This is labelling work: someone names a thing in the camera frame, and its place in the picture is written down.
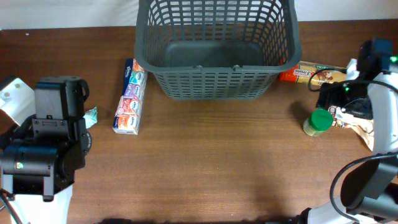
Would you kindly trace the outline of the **green lid spice jar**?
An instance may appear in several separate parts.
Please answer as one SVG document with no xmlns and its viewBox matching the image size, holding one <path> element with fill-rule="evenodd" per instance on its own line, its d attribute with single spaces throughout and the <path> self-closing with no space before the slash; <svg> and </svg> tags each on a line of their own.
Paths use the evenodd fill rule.
<svg viewBox="0 0 398 224">
<path fill-rule="evenodd" d="M 316 137 L 327 131 L 332 123 L 333 117 L 329 111 L 317 109 L 304 121 L 303 130 L 307 135 Z"/>
</svg>

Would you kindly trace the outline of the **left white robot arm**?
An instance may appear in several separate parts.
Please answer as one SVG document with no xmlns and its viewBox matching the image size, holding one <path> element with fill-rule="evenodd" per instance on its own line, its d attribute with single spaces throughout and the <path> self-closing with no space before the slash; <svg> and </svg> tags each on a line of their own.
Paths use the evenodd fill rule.
<svg viewBox="0 0 398 224">
<path fill-rule="evenodd" d="M 79 77 L 20 78 L 1 84 L 1 110 L 14 125 L 1 134 L 1 202 L 13 223 L 66 223 L 75 171 L 92 146 Z"/>
</svg>

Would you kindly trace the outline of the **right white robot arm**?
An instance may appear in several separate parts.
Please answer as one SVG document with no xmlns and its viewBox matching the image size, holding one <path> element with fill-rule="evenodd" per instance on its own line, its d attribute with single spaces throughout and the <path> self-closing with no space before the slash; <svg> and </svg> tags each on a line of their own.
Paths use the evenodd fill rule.
<svg viewBox="0 0 398 224">
<path fill-rule="evenodd" d="M 345 80 L 309 86 L 317 111 L 304 122 L 311 134 L 332 122 L 362 130 L 372 154 L 345 165 L 332 180 L 330 201 L 307 208 L 293 223 L 397 221 L 397 58 L 390 40 L 365 41 L 358 58 L 340 69 Z"/>
</svg>

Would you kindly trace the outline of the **spaghetti pack orange ends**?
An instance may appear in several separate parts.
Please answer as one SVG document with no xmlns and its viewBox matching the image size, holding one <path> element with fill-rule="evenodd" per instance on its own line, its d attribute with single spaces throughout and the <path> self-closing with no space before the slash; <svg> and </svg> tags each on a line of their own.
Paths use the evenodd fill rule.
<svg viewBox="0 0 398 224">
<path fill-rule="evenodd" d="M 345 80 L 346 74 L 338 71 L 338 69 L 342 69 L 342 67 L 305 61 L 299 61 L 299 63 L 290 70 L 281 72 L 279 74 L 279 80 L 295 83 L 308 83 L 310 77 L 315 72 L 325 68 L 332 68 L 333 70 L 322 71 L 316 74 L 311 80 L 312 85 L 321 86 L 323 83 L 334 83 Z"/>
</svg>

